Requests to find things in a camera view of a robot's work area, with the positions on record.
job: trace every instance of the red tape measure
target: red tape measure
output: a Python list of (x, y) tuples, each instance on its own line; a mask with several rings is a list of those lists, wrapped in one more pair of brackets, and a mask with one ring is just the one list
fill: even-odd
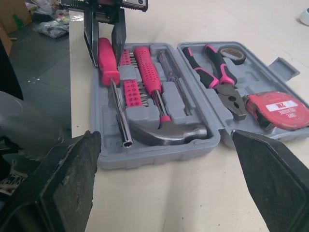
[(264, 92), (246, 98), (246, 109), (267, 131), (274, 127), (294, 131), (309, 126), (309, 110), (291, 95)]

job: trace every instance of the floor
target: floor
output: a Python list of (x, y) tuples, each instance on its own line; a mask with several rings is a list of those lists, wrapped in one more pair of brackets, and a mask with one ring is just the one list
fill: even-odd
[(71, 129), (70, 44), (69, 35), (58, 39), (39, 34), (32, 23), (10, 37), (10, 60), (22, 88), (25, 101), (56, 118)]

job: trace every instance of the pliers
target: pliers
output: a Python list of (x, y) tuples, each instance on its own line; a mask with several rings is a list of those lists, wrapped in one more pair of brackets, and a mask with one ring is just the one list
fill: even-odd
[(223, 105), (233, 114), (235, 120), (244, 120), (247, 111), (242, 97), (238, 91), (235, 90), (237, 78), (230, 72), (223, 57), (214, 47), (206, 45), (204, 52), (212, 62), (218, 77), (199, 66), (189, 47), (183, 49), (185, 57), (188, 59), (191, 67), (199, 75), (201, 83), (206, 88), (213, 88), (216, 90)]

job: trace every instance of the black gripper pad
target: black gripper pad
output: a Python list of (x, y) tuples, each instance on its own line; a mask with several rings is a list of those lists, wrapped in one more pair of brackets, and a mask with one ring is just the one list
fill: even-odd
[(258, 210), (270, 232), (309, 231), (309, 170), (281, 142), (236, 130), (233, 141)]

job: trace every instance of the screwdriver handle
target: screwdriver handle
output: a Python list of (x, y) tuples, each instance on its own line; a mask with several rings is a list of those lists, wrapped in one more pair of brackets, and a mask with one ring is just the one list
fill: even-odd
[(134, 56), (138, 64), (140, 75), (147, 92), (152, 95), (155, 90), (162, 92), (159, 74), (151, 60), (148, 47), (138, 47), (134, 50)]
[(219, 84), (219, 80), (212, 75), (211, 73), (207, 72), (205, 69), (199, 66), (196, 60), (193, 57), (193, 53), (189, 47), (185, 47), (183, 49), (183, 53), (187, 60), (189, 61), (191, 67), (197, 72), (200, 77), (200, 81), (206, 88), (214, 88), (217, 84)]
[(232, 84), (234, 86), (237, 83), (237, 78), (230, 72), (221, 54), (211, 45), (205, 46), (205, 53), (218, 72), (220, 84)]
[(110, 86), (112, 81), (116, 85), (120, 83), (120, 74), (117, 70), (114, 51), (107, 38), (99, 38), (98, 40), (98, 65), (102, 71), (103, 85)]

